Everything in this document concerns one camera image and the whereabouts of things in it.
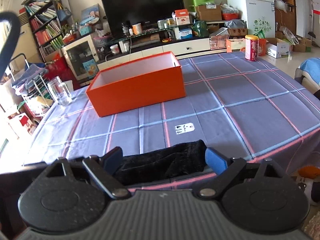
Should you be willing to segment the orange cardboard carton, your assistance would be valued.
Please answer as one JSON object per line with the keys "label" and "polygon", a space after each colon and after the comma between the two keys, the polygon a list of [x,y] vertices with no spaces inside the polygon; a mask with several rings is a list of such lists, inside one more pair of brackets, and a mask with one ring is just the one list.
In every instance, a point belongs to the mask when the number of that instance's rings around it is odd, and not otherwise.
{"label": "orange cardboard carton", "polygon": [[244,38],[227,39],[226,50],[228,53],[245,50],[245,42],[246,40]]}

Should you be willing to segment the pink cylindrical can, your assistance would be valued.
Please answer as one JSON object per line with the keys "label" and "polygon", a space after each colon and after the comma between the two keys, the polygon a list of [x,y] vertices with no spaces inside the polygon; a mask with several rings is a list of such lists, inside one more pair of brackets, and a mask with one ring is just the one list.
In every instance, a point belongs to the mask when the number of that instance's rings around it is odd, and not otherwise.
{"label": "pink cylindrical can", "polygon": [[256,61],[258,58],[259,37],[255,35],[245,36],[245,59]]}

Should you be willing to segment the white mini fridge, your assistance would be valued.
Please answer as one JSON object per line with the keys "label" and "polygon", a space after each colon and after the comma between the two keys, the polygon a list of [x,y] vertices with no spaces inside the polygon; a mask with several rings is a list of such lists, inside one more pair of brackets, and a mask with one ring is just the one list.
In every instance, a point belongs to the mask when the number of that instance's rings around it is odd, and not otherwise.
{"label": "white mini fridge", "polygon": [[247,24],[249,34],[263,31],[266,38],[276,35],[274,0],[227,0],[227,4],[239,11]]}

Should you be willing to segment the black flat television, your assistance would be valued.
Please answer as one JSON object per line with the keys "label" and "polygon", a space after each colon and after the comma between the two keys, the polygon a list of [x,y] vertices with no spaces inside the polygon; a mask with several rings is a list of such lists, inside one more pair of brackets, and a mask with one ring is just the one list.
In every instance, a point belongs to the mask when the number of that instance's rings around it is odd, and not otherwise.
{"label": "black flat television", "polygon": [[101,0],[113,37],[122,37],[123,24],[155,24],[184,9],[183,0]]}

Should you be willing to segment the white label tag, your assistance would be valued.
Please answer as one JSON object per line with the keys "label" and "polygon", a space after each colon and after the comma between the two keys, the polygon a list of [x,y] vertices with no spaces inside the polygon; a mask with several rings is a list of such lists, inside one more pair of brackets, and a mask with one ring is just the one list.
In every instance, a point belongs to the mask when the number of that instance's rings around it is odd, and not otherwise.
{"label": "white label tag", "polygon": [[195,126],[193,123],[189,122],[187,124],[181,124],[175,126],[176,134],[183,134],[183,133],[189,133],[195,130]]}

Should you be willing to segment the dark bookshelf with books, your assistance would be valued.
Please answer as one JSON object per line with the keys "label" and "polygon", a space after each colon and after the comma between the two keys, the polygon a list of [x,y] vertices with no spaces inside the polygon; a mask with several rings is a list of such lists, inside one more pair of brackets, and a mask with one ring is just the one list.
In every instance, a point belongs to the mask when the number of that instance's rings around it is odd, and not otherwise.
{"label": "dark bookshelf with books", "polygon": [[63,0],[24,0],[22,2],[32,29],[39,55],[48,55],[64,46],[63,37],[69,27],[72,13]]}

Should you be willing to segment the orange rectangular box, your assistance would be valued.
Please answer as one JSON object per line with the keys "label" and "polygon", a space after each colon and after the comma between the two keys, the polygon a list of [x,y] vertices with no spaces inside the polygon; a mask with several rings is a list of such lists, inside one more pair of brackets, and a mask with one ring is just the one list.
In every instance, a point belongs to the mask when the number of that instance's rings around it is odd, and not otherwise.
{"label": "orange rectangular box", "polygon": [[86,94],[99,117],[186,96],[182,67],[170,51],[100,71]]}

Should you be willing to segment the white glass-door cabinet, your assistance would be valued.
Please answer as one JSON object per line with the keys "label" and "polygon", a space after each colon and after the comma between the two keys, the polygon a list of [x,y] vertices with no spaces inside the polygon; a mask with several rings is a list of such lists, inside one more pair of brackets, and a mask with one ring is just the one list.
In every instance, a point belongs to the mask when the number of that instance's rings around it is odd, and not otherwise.
{"label": "white glass-door cabinet", "polygon": [[78,81],[94,78],[99,72],[94,37],[94,34],[87,34],[62,48],[65,60]]}

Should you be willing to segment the clear glass jar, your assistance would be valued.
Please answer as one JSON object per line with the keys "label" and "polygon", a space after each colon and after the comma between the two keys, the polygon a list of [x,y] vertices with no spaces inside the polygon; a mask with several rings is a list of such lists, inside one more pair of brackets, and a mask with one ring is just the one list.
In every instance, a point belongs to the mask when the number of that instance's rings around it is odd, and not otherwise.
{"label": "clear glass jar", "polygon": [[48,89],[60,106],[67,106],[72,102],[72,96],[67,85],[58,76],[48,82]]}

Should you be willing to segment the brown cardboard box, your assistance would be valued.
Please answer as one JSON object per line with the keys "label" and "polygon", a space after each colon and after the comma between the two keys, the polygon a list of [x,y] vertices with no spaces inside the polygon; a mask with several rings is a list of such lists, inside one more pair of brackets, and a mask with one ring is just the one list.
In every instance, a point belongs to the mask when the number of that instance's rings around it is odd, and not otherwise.
{"label": "brown cardboard box", "polygon": [[220,21],[222,20],[222,12],[220,5],[206,4],[195,7],[196,15],[202,21]]}

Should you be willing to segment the white TV cabinet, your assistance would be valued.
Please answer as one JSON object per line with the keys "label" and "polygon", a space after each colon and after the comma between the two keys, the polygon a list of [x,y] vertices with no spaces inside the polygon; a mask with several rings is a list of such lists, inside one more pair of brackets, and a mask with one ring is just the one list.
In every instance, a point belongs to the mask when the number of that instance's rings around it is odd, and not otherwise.
{"label": "white TV cabinet", "polygon": [[146,46],[146,49],[137,48],[128,53],[108,56],[106,59],[99,61],[97,63],[97,67],[99,70],[104,70],[118,64],[168,51],[172,52],[178,60],[227,52],[226,48],[211,50],[209,38],[193,38],[169,42],[167,44],[160,44],[159,46],[157,44],[153,44],[153,46]]}

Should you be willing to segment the black velvet cloth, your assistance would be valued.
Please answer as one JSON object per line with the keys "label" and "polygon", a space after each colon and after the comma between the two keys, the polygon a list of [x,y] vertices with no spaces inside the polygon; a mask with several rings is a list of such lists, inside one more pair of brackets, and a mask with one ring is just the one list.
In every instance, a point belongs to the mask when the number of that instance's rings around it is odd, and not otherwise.
{"label": "black velvet cloth", "polygon": [[121,184],[129,186],[202,172],[207,166],[206,149],[203,140],[198,140],[127,156],[113,176]]}

